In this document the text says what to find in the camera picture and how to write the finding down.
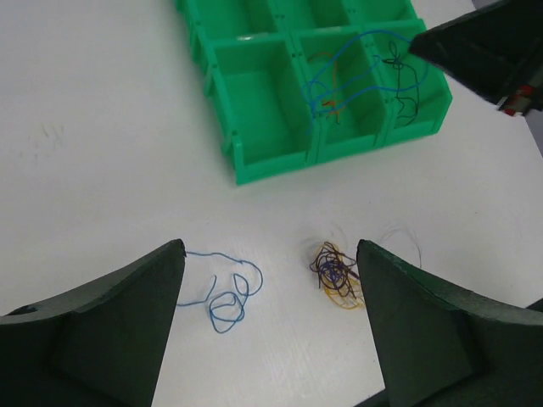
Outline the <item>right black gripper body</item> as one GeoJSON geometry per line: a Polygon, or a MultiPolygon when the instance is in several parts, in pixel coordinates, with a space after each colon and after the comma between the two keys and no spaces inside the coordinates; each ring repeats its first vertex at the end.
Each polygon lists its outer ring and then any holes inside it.
{"type": "Polygon", "coordinates": [[[542,38],[537,37],[506,82],[498,110],[509,116],[526,116],[542,110],[542,38]]]}

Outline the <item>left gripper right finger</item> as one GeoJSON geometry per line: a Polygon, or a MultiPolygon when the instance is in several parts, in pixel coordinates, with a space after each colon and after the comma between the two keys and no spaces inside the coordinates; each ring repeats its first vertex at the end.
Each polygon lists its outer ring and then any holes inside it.
{"type": "Polygon", "coordinates": [[[364,406],[540,406],[542,302],[504,304],[369,240],[357,267],[384,389],[364,406]]]}

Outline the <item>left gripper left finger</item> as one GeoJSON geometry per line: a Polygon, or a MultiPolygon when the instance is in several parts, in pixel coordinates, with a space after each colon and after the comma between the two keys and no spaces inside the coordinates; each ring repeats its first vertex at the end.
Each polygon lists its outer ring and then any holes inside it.
{"type": "Polygon", "coordinates": [[[1,318],[3,406],[150,406],[185,268],[182,240],[1,318]]]}

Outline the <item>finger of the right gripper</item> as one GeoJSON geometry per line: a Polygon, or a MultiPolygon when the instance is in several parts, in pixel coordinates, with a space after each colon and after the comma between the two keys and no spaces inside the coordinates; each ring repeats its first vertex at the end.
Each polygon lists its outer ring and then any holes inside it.
{"type": "Polygon", "coordinates": [[[541,1],[497,1],[416,35],[409,53],[498,106],[537,37],[542,38],[541,1]]]}

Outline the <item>green six-compartment bin tray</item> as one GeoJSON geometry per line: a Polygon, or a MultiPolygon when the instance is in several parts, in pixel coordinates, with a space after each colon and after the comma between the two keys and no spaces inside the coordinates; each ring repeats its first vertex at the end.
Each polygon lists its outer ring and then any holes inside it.
{"type": "Polygon", "coordinates": [[[444,75],[410,55],[408,1],[179,1],[243,185],[433,135],[444,75]]]}

